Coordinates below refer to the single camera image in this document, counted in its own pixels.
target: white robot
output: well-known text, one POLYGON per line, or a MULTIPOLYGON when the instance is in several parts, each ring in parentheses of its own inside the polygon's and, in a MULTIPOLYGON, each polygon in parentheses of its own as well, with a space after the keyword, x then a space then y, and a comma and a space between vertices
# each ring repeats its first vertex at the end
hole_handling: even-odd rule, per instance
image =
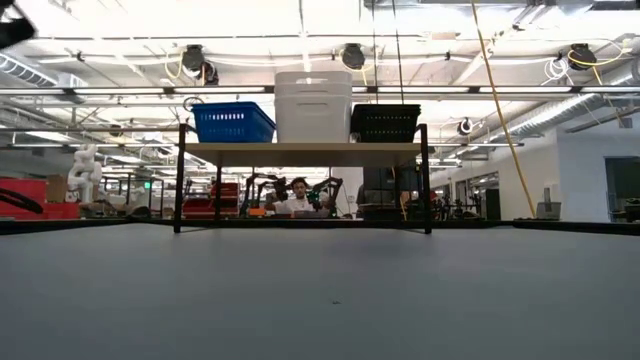
POLYGON ((85 144, 73 155, 73 167, 67 178, 67 202, 76 202, 78 197, 81 202, 93 201, 93 186, 98 185, 102 179, 102 165, 95 161, 97 151, 96 145, 85 144))

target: person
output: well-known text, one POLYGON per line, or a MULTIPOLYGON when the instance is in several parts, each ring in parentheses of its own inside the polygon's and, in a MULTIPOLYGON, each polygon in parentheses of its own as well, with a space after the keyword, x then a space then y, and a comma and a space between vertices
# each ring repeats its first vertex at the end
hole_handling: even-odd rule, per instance
POLYGON ((294 199, 278 201, 265 205, 266 210, 275 211, 276 214, 293 214, 296 211, 314 211, 313 205, 307 200, 307 188, 309 185, 304 178, 295 178, 291 182, 294 199))

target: black basket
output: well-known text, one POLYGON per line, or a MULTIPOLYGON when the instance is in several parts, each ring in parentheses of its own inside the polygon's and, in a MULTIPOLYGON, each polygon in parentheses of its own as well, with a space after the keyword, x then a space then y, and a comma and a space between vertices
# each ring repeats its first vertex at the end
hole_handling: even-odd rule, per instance
POLYGON ((420 105, 358 104, 351 115, 351 134, 358 142, 413 142, 420 105))

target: wooden shelf top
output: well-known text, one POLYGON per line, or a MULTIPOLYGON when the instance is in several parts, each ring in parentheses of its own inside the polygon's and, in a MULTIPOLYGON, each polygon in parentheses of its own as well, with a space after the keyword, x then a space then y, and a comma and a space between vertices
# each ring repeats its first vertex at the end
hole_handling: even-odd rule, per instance
POLYGON ((186 151, 225 167, 392 167, 419 155, 420 144, 203 143, 187 144, 186 151))

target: blue basket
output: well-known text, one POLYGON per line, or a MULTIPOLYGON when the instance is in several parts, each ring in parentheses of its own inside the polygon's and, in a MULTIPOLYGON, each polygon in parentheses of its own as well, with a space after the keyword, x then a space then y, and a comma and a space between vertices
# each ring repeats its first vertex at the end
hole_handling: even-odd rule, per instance
POLYGON ((194 104, 201 143, 271 142, 276 124, 254 102, 194 104))

